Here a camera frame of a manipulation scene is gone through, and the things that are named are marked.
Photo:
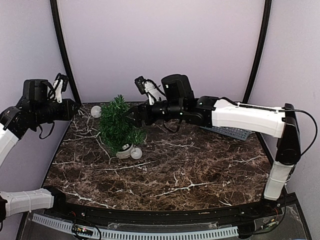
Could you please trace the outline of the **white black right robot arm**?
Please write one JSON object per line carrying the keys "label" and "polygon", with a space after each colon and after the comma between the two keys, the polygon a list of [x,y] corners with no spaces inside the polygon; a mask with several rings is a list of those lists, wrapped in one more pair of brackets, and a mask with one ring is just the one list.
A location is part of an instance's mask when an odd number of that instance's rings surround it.
{"label": "white black right robot arm", "polygon": [[152,125],[158,120],[180,120],[204,128],[236,128],[258,132],[277,139],[275,160],[264,188],[263,200],[255,213],[266,217],[275,208],[290,173],[305,154],[301,150],[300,129],[292,104],[283,107],[251,105],[227,97],[196,98],[189,78],[171,74],[161,80],[162,89],[151,79],[140,76],[135,85],[148,100],[131,107],[123,117],[135,127]]}

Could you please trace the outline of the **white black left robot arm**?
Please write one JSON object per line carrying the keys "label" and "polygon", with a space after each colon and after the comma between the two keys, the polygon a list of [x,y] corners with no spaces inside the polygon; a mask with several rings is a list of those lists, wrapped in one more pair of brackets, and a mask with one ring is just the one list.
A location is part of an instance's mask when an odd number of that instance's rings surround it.
{"label": "white black left robot arm", "polygon": [[[67,85],[68,77],[63,74],[58,74],[54,83],[47,79],[24,81],[18,103],[0,114],[1,162],[28,130],[36,132],[43,124],[54,126],[56,121],[72,120],[80,104],[62,97]],[[0,219],[39,209],[51,209],[58,217],[67,218],[71,208],[65,202],[65,194],[53,186],[31,191],[1,191]]]}

